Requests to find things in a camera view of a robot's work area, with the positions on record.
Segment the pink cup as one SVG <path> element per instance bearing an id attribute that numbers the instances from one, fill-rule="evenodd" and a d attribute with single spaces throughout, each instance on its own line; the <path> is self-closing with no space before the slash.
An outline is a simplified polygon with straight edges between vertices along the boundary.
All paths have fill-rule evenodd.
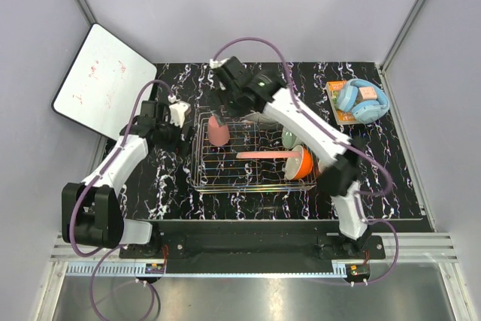
<path id="1" fill-rule="evenodd" d="M 229 142 L 230 133 L 227 125 L 220 126 L 215 116 L 211 116 L 207 123 L 208 141 L 215 147 L 222 147 Z"/>

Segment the white plate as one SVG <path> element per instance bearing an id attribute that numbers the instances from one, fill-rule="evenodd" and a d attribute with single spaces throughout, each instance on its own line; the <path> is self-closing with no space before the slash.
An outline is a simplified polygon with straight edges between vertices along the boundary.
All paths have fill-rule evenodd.
<path id="1" fill-rule="evenodd" d="M 252 113 L 246 115 L 244 117 L 244 119 L 247 120 L 247 121 L 250 121 L 250 122 L 254 122 L 254 123 L 258 123 L 258 124 L 264 124 L 264 125 L 272 125 L 272 124 L 277 123 L 276 120 L 266 116 L 263 113 L 259 113 L 259 112 L 252 112 Z"/>

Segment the pink floral plate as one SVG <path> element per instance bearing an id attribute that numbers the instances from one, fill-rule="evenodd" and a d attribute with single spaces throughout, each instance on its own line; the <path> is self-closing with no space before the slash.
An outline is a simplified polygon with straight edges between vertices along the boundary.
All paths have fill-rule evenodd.
<path id="1" fill-rule="evenodd" d="M 239 152 L 237 159 L 289 159 L 302 157 L 302 152 L 283 150 L 283 151 L 252 151 Z"/>

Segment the green celadon bowl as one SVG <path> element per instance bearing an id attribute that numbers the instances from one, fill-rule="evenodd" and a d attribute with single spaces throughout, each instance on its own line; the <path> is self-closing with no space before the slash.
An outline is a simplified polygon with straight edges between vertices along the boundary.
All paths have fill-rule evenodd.
<path id="1" fill-rule="evenodd" d="M 287 150 L 292 150 L 294 147 L 303 144 L 303 141 L 286 127 L 283 128 L 281 138 L 282 145 Z"/>

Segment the orange bowl white inside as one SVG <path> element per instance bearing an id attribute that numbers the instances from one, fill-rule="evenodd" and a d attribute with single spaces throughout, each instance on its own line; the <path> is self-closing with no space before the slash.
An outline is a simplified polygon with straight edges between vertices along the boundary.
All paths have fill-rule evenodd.
<path id="1" fill-rule="evenodd" d="M 298 152 L 299 156 L 287 159 L 284 177 L 287 180 L 300 180 L 313 170 L 313 158 L 310 152 L 301 145 L 294 147 L 292 151 Z"/>

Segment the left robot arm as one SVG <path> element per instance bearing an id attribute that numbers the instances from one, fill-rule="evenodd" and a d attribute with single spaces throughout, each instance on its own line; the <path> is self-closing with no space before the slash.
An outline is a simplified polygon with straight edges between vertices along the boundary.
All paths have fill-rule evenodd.
<path id="1" fill-rule="evenodd" d="M 123 217 L 119 205 L 122 187 L 153 150 L 185 156 L 192 148 L 193 128 L 186 124 L 190 104 L 143 101 L 140 113 L 120 131 L 102 163 L 79 183 L 62 190 L 62 238 L 80 246 L 113 249 L 136 244 L 147 258 L 162 250 L 162 239 L 147 221 Z"/>

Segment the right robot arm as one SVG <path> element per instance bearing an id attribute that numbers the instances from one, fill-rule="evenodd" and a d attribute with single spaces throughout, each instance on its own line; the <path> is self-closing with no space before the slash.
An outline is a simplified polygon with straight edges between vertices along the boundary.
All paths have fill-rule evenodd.
<path id="1" fill-rule="evenodd" d="M 339 132 L 309 107 L 294 101 L 286 83 L 271 71 L 212 70 L 219 88 L 209 104 L 219 116 L 220 108 L 231 117 L 258 111 L 285 126 L 309 148 L 321 165 L 317 188 L 331 196 L 339 220 L 341 249 L 358 258 L 368 249 L 368 225 L 358 203 L 360 156 L 364 144 Z"/>

